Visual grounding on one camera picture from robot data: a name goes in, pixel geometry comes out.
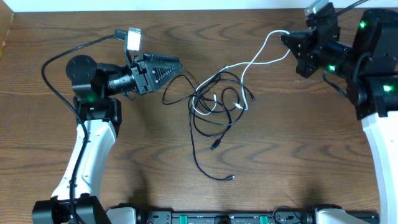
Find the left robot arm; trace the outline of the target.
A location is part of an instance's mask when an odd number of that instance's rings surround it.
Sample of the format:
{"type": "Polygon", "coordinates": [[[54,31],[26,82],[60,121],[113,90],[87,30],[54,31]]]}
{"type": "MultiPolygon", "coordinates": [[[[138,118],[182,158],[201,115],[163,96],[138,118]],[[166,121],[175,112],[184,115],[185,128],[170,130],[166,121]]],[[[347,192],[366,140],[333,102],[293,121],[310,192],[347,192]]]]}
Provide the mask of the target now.
{"type": "Polygon", "coordinates": [[[77,136],[72,156],[49,200],[35,203],[34,223],[147,223],[144,212],[128,205],[108,211],[100,204],[102,178],[109,152],[122,123],[121,102],[115,95],[159,90],[183,70],[178,57],[144,53],[118,66],[77,55],[66,74],[76,96],[77,136]]]}

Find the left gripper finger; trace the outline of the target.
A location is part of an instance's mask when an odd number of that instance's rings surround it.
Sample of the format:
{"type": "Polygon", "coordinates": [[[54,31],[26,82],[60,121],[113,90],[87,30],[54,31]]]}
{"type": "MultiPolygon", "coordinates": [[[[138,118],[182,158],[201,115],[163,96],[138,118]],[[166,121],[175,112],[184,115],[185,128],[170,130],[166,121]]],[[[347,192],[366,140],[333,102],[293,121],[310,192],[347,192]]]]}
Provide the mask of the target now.
{"type": "Polygon", "coordinates": [[[161,89],[171,78],[183,70],[180,62],[151,60],[146,62],[147,91],[152,93],[161,89]]]}
{"type": "Polygon", "coordinates": [[[179,63],[180,60],[178,57],[173,57],[169,55],[161,55],[161,54],[152,54],[152,53],[144,53],[142,58],[145,62],[151,63],[179,63]]]}

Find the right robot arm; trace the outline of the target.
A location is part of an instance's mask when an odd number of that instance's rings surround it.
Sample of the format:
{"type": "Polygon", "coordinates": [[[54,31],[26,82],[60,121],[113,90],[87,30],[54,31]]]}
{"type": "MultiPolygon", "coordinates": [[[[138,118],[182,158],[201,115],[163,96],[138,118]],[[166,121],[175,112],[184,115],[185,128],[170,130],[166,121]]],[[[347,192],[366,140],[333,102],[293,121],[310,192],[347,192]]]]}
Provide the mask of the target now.
{"type": "Polygon", "coordinates": [[[352,46],[339,41],[338,13],[331,4],[307,14],[307,30],[280,39],[308,78],[317,70],[345,79],[371,148],[380,199],[380,223],[397,223],[397,13],[363,12],[352,46]]]}

